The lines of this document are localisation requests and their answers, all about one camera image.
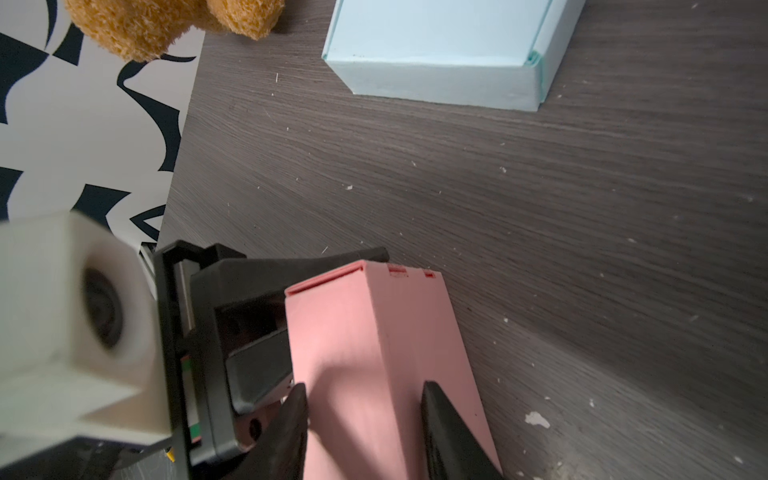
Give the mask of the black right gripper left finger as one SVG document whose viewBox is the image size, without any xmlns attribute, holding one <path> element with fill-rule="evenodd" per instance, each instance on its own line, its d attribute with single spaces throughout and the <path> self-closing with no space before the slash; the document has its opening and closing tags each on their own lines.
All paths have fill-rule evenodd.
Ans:
<svg viewBox="0 0 768 480">
<path fill-rule="evenodd" d="M 298 383 L 255 447 L 224 479 L 301 480 L 307 440 L 307 391 L 304 383 Z"/>
</svg>

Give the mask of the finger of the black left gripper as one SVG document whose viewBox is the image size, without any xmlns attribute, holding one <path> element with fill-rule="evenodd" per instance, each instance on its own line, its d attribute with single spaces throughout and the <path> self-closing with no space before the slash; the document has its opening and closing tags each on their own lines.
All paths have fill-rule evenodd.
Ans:
<svg viewBox="0 0 768 480">
<path fill-rule="evenodd" d="M 388 258 L 387 250 L 377 247 L 316 259 L 230 259 L 223 261 L 216 273 L 199 277 L 192 292 L 212 287 L 224 301 L 215 314 L 226 362 L 235 350 L 276 330 L 287 329 L 284 291 L 289 286 L 356 260 Z M 237 414 L 232 407 L 237 439 L 244 443 L 243 454 L 267 428 L 281 400 L 245 415 Z"/>
<path fill-rule="evenodd" d="M 287 329 L 235 350 L 225 366 L 231 404 L 237 414 L 250 414 L 278 402 L 288 395 L 293 382 Z"/>
</svg>

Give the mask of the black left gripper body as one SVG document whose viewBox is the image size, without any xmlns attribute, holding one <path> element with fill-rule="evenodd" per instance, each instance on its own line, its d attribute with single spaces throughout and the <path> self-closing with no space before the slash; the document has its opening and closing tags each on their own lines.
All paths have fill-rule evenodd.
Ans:
<svg viewBox="0 0 768 480">
<path fill-rule="evenodd" d="M 116 478 L 137 479 L 150 461 L 172 452 L 171 479 L 214 477 L 243 455 L 226 380 L 223 343 L 216 327 L 224 304 L 214 288 L 193 293 L 199 277 L 245 254 L 221 244 L 203 248 L 176 241 L 154 254 L 161 352 L 170 407 L 171 435 L 148 447 L 125 446 Z"/>
</svg>

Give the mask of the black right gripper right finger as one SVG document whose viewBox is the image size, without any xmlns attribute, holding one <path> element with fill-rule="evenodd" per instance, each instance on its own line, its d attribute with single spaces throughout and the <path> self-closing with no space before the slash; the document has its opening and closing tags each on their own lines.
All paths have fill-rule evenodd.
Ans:
<svg viewBox="0 0 768 480">
<path fill-rule="evenodd" d="M 424 383 L 421 419 L 430 479 L 504 479 L 435 381 Z"/>
</svg>

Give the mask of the pink paper boxes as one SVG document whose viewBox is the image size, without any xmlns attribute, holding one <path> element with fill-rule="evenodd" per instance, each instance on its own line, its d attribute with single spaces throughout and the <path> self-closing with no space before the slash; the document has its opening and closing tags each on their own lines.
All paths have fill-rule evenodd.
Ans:
<svg viewBox="0 0 768 480">
<path fill-rule="evenodd" d="M 286 290 L 293 376 L 307 390 L 308 479 L 424 479 L 424 384 L 499 457 L 443 276 L 356 261 Z"/>
</svg>

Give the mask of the light blue paper box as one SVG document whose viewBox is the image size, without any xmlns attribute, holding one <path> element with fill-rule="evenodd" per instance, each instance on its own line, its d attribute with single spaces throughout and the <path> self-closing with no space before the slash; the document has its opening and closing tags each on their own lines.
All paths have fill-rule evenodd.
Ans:
<svg viewBox="0 0 768 480">
<path fill-rule="evenodd" d="M 322 58 L 355 95 L 535 112 L 581 1 L 336 3 Z"/>
</svg>

